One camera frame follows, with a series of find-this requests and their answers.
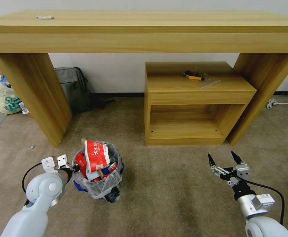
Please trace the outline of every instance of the wooden furniture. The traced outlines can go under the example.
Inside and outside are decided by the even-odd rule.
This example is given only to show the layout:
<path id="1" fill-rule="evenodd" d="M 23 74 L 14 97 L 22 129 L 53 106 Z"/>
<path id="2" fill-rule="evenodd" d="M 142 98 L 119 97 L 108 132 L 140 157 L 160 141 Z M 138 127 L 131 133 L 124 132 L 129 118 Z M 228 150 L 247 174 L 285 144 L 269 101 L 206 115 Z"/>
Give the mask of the wooden furniture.
<path id="1" fill-rule="evenodd" d="M 211 77 L 191 80 L 187 70 Z M 255 92 L 226 62 L 146 63 L 146 145 L 222 144 Z"/>
<path id="2" fill-rule="evenodd" d="M 53 20 L 38 20 L 51 15 Z M 235 145 L 288 74 L 288 17 L 264 11 L 22 11 L 0 17 L 0 70 L 50 143 L 71 119 L 48 53 L 241 53 L 234 69 L 257 93 Z"/>

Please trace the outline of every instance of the white cord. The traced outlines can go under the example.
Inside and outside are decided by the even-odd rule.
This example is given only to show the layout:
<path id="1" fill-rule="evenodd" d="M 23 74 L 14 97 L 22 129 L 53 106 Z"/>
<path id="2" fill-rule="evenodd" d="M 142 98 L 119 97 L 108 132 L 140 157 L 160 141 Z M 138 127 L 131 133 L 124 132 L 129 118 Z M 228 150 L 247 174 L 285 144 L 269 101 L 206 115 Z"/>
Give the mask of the white cord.
<path id="1" fill-rule="evenodd" d="M 278 104 L 288 104 L 288 103 L 279 103 L 275 99 L 272 98 L 268 101 L 267 109 L 272 109 L 273 105 L 278 105 Z"/>

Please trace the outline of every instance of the baseboard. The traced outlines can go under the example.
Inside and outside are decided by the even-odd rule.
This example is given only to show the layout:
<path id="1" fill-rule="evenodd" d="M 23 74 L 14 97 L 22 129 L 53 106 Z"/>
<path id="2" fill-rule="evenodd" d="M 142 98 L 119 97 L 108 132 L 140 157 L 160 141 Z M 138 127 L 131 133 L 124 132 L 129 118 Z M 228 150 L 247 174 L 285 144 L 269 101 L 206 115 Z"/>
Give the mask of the baseboard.
<path id="1" fill-rule="evenodd" d="M 109 97 L 144 97 L 143 92 L 130 92 L 130 93 L 93 93 L 98 97 L 109 98 Z M 278 91 L 273 95 L 288 95 L 288 91 Z"/>
<path id="2" fill-rule="evenodd" d="M 273 95 L 288 95 L 288 91 L 274 92 Z"/>
<path id="3" fill-rule="evenodd" d="M 94 95 L 102 98 L 109 97 L 144 97 L 144 92 L 131 92 L 131 93 L 93 93 Z"/>

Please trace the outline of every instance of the trash bin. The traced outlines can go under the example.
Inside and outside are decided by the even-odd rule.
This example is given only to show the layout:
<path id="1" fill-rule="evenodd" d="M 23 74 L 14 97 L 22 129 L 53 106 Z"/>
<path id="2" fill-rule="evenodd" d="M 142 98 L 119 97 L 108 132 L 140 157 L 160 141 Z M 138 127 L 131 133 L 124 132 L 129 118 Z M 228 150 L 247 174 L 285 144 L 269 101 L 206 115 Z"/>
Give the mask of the trash bin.
<path id="1" fill-rule="evenodd" d="M 100 143 L 107 145 L 110 160 L 117 161 L 117 167 L 115 170 L 113 170 L 105 179 L 96 182 L 87 180 L 81 172 L 77 172 L 72 176 L 73 183 L 78 191 L 85 192 L 94 199 L 104 198 L 108 202 L 114 203 L 120 198 L 120 191 L 118 186 L 122 181 L 124 164 L 122 163 L 122 158 L 118 150 L 113 144 L 107 142 Z M 76 165 L 75 158 L 80 152 L 84 154 L 85 148 L 82 148 L 75 154 L 72 159 L 72 166 Z"/>

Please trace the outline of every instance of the gray backpack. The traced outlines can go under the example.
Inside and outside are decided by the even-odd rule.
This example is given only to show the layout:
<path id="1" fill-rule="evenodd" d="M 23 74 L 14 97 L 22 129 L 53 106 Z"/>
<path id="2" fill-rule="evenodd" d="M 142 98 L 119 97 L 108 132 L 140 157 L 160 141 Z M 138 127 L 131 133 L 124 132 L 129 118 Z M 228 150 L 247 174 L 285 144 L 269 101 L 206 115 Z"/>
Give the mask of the gray backpack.
<path id="1" fill-rule="evenodd" d="M 102 101 L 88 89 L 88 80 L 78 67 L 55 68 L 58 79 L 64 90 L 74 114 L 91 110 L 92 108 L 104 108 L 110 101 Z"/>

